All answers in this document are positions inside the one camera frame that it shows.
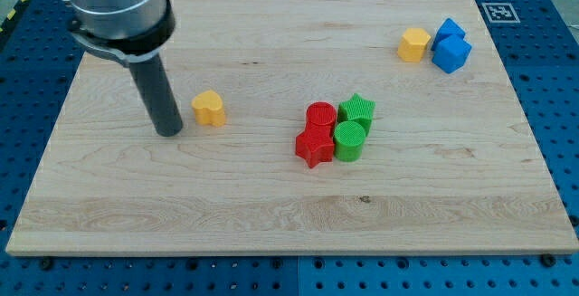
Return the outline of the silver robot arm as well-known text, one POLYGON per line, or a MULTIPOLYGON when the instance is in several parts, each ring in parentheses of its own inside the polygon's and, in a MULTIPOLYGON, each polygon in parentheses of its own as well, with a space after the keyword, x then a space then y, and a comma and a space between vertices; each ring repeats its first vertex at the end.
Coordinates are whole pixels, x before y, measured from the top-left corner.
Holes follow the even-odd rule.
POLYGON ((176 19, 170 0, 62 0, 74 17, 68 30, 87 53, 124 67, 156 56, 176 19))

